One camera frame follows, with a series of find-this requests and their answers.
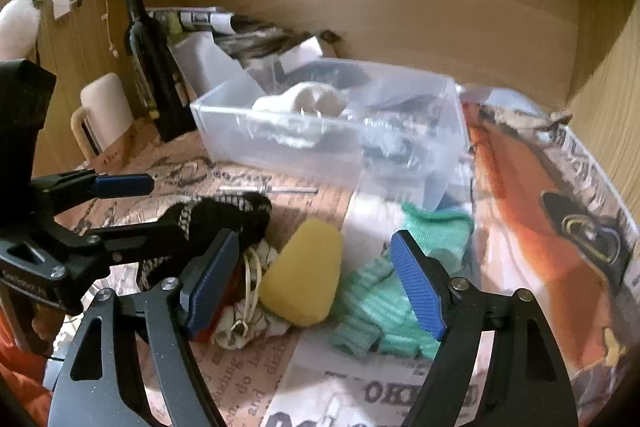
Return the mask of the black cap with chains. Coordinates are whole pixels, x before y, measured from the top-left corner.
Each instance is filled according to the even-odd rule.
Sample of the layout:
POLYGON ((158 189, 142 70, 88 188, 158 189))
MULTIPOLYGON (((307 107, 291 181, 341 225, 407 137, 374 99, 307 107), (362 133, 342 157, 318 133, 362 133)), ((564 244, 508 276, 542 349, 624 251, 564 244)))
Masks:
POLYGON ((257 245, 265 237, 271 213, 270 199, 257 192, 199 197, 170 206, 157 222, 177 225, 186 243, 162 247, 160 257, 139 262, 140 291, 148 291, 166 277, 178 277, 193 258, 206 253, 222 229, 238 236, 241 251, 257 245))

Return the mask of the floral fabric scrunchie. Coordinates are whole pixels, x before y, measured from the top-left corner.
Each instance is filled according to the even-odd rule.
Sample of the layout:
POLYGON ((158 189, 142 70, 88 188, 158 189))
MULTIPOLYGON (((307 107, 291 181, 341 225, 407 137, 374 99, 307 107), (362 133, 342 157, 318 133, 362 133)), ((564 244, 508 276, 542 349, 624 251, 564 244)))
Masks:
POLYGON ((259 301, 262 279, 277 257, 277 249, 265 239, 242 254, 242 297, 222 308, 211 343, 224 350, 240 350, 253 340, 282 336, 290 329, 290 323, 267 311, 259 301))

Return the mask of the white paper sheet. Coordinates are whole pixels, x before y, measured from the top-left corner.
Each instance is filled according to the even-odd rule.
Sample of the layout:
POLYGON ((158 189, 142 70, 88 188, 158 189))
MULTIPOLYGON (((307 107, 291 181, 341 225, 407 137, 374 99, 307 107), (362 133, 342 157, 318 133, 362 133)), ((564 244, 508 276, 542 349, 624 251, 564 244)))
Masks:
POLYGON ((207 31, 185 34, 171 43, 169 49, 193 100, 243 72, 241 64, 217 46, 207 31))

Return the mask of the green knit glove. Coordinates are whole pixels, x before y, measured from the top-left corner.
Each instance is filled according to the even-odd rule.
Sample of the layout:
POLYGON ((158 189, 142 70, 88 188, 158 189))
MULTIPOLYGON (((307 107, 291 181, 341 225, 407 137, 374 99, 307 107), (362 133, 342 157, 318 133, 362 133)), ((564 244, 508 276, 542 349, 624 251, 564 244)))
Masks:
MULTIPOLYGON (((474 230, 469 213, 426 212, 410 202, 401 206, 401 228, 424 255, 437 259, 448 274, 458 274, 474 230)), ((419 326, 390 260, 390 251, 344 277, 338 284, 330 317, 331 346, 362 360, 370 352, 402 359, 432 359, 439 341, 419 326)))

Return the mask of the dark wine bottle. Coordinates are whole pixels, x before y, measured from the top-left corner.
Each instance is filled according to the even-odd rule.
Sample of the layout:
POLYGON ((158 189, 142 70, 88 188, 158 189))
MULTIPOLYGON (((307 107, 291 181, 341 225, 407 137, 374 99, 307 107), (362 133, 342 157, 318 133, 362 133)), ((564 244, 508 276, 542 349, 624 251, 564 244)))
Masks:
POLYGON ((125 0, 129 26, 125 48, 146 113, 160 139, 170 142, 196 129, 186 82, 172 56, 160 22, 149 16, 143 0, 125 0))

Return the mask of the clear plastic bin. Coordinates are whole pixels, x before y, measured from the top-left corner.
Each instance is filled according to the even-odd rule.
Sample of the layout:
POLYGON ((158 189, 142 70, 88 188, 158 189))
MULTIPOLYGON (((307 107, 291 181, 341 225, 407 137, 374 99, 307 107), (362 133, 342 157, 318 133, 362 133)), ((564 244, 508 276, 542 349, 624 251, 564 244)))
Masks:
POLYGON ((454 80, 322 58, 247 69, 191 105, 210 156, 427 211, 469 146, 454 80))

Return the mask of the red velvet pouch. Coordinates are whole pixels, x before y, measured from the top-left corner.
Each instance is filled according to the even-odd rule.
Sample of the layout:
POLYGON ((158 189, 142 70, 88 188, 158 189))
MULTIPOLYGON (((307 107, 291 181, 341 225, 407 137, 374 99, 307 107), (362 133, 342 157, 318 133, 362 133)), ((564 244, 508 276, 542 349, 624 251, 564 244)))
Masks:
POLYGON ((224 308, 231 306, 241 294, 244 288, 242 271, 240 260, 234 265, 217 263, 206 274, 204 281, 198 284, 190 326, 192 339, 196 343, 207 343, 224 308))

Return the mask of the cream mug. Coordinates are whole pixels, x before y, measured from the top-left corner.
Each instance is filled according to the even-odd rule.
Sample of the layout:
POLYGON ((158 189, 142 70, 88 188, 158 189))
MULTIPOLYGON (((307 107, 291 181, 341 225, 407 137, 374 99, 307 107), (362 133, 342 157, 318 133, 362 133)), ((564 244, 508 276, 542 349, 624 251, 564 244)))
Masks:
POLYGON ((80 91, 80 106, 70 116, 70 130, 87 160, 105 152, 132 125, 134 116, 122 82, 114 72, 80 91))

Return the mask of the pile of magazines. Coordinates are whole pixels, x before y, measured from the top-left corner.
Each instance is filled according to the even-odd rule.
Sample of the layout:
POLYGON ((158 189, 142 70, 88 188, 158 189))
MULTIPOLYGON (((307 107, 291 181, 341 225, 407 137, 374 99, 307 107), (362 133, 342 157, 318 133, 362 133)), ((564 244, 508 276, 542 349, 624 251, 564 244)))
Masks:
POLYGON ((334 31, 322 29, 312 34, 296 31, 264 20, 228 12, 219 6, 210 8, 147 8, 150 17, 160 27, 170 44, 186 40, 187 36, 204 32, 231 58, 246 62, 250 58, 262 58, 271 54, 283 54, 311 37, 319 37, 335 44, 342 38, 334 31))

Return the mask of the yellow sponge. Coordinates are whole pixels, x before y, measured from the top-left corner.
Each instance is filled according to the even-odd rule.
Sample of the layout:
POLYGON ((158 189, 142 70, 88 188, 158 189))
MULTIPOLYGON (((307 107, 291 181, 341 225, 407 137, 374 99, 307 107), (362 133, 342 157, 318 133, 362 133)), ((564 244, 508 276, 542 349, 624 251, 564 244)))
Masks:
POLYGON ((333 305, 342 258, 341 232, 326 221, 307 219, 262 278, 260 303, 298 327, 323 322, 333 305))

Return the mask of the white fluffy toy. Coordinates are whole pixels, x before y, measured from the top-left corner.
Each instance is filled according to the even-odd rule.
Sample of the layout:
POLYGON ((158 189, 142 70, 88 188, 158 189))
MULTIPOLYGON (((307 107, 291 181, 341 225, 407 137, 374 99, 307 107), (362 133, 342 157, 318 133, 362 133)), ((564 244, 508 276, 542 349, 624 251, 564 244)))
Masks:
POLYGON ((40 11, 32 0, 12 0, 0 13, 0 60, 25 58, 35 46, 40 11))

